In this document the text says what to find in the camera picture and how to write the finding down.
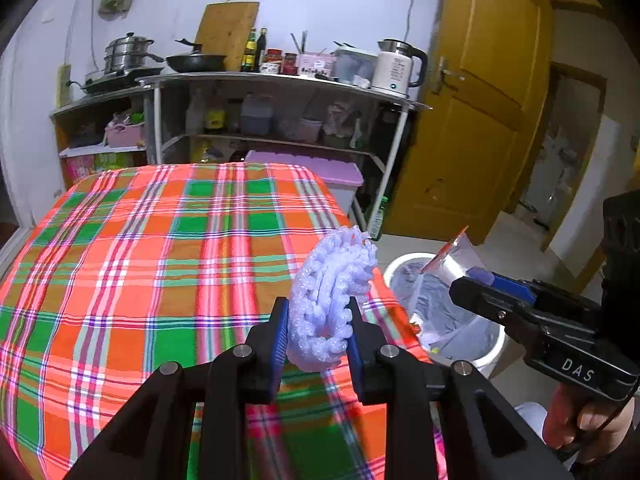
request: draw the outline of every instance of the wok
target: wok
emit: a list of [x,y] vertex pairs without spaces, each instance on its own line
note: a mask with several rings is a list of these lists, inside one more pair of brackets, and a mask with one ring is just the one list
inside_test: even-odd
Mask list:
[[177,43],[193,47],[190,54],[178,54],[168,56],[166,63],[176,72],[224,72],[225,57],[220,54],[203,54],[201,43],[191,43],[191,41],[175,40]]

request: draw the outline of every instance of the yellow door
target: yellow door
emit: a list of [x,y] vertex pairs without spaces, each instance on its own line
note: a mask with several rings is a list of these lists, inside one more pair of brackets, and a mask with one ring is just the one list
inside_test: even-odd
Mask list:
[[548,0],[444,0],[387,233],[484,240],[516,184],[548,83]]

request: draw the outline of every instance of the wooden cutting board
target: wooden cutting board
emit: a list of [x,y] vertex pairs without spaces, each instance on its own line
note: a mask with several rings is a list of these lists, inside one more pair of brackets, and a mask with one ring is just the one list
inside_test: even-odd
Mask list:
[[202,53],[225,55],[226,69],[239,72],[258,6],[259,2],[209,4],[196,35],[196,43],[202,44]]

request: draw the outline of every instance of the white kettle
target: white kettle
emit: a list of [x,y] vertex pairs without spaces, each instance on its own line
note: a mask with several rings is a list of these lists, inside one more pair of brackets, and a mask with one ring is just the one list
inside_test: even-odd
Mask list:
[[[371,89],[398,97],[407,97],[407,89],[420,86],[427,75],[427,55],[410,44],[399,40],[383,40],[378,42],[380,53],[373,73]],[[414,60],[421,61],[420,74],[416,81],[409,81]]]

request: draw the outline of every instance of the hand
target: hand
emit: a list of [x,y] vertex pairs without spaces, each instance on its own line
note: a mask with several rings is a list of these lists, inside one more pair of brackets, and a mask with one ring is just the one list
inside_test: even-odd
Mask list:
[[[574,440],[577,431],[576,422],[581,430],[595,431],[606,422],[615,409],[612,404],[590,402],[580,410],[581,404],[574,400],[575,398],[576,396],[571,394],[571,388],[565,384],[560,384],[551,397],[542,436],[554,449],[570,444]],[[578,462],[592,462],[615,450],[624,439],[633,417],[634,400],[631,399],[620,414],[606,428],[603,428],[597,440],[580,451]]]

